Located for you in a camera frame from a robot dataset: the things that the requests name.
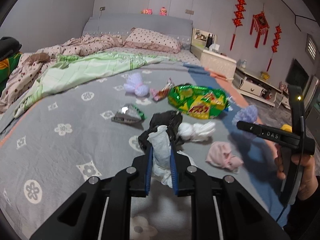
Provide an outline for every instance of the red hanging ornament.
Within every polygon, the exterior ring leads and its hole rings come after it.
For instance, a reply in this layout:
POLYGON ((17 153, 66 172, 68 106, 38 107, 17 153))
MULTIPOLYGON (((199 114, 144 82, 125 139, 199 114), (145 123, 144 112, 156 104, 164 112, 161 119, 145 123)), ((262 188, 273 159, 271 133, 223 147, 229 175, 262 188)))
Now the red hanging ornament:
POLYGON ((270 27, 268 25, 266 17, 264 16, 264 8, 262 9, 261 13, 253 15, 250 35, 252 35, 253 28, 255 28, 255 30, 258 32, 255 47, 258 48, 261 35, 266 35, 264 37, 264 41, 263 41, 263 45, 265 45, 267 42, 267 37, 268 37, 268 29, 270 27))
POLYGON ((273 40, 273 45, 271 46, 271 49, 272 49, 272 56, 271 56, 271 59, 269 61, 269 65, 268 65, 268 68, 267 68, 267 72, 269 71, 269 68, 270 68, 270 65, 271 65, 271 62, 272 62, 272 58, 273 58, 273 54, 277 53, 278 52, 278 49, 277 47, 279 46, 279 39, 280 38, 280 33, 282 33, 282 30, 280 28, 280 25, 276 26, 276 33, 275 33, 275 39, 273 40))
POLYGON ((244 16, 243 16, 242 12, 245 12, 244 5, 247 5, 244 0, 238 0, 238 4, 236 4, 236 7, 238 9, 237 11, 234 12, 235 15, 236 15, 236 18, 232 19, 233 23, 236 26, 236 29, 235 29, 235 33, 233 34, 233 37, 232 37, 230 50, 232 50, 232 46, 233 46, 233 43, 234 43, 235 38, 236 38, 237 27, 242 26, 241 19, 244 19, 244 16))

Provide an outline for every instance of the television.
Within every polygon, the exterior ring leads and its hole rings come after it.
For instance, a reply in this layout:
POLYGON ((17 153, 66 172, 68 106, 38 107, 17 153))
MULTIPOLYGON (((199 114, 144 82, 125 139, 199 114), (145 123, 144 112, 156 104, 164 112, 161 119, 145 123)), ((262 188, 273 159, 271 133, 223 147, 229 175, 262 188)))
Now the television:
POLYGON ((308 83, 308 80, 309 75, 296 59, 293 60, 285 81, 290 85, 301 87, 303 91, 308 83))

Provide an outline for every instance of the gray headboard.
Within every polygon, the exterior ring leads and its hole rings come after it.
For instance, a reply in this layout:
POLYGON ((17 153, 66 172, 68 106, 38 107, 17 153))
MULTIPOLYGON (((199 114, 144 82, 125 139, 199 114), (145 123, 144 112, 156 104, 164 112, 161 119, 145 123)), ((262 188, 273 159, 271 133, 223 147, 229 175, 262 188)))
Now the gray headboard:
POLYGON ((172 16, 108 13, 100 17, 90 17, 83 34, 111 33, 127 35, 133 27, 160 32, 183 41, 183 48, 189 49, 192 37, 192 20, 172 16))

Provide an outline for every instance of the light green quilt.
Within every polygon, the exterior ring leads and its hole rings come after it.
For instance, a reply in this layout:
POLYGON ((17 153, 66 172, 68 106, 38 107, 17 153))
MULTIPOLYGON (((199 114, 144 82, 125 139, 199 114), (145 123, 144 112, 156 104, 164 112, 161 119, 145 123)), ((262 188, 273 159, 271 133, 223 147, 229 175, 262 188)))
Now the light green quilt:
POLYGON ((97 78, 112 76, 165 60, 172 59, 118 52, 102 52, 86 57, 58 56, 58 63, 49 67, 40 78, 36 79, 14 110, 13 116, 18 118, 34 103, 46 96, 63 92, 97 78))

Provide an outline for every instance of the human hand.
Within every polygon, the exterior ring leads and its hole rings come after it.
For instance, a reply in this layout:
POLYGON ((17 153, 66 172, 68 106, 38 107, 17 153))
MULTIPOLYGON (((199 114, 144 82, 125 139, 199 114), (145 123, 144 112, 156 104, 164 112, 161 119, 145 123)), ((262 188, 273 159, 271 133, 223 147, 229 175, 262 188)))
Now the human hand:
MULTIPOLYGON (((283 166, 283 159, 280 151, 281 146, 276 144, 276 148, 278 153, 278 157, 275 158, 275 164, 278 167, 277 177, 281 180, 284 180, 285 174, 283 172, 284 166, 283 166)), ((296 165, 298 165, 299 159, 300 159, 300 155, 298 154, 292 155, 291 157, 291 161, 296 165)), ((301 166, 304 167, 304 171, 303 171, 297 196, 300 200, 306 200, 309 197, 311 197, 313 193, 316 191, 316 189, 318 188, 318 180, 315 175, 316 163, 313 156, 304 154, 301 158, 300 164, 301 166)))

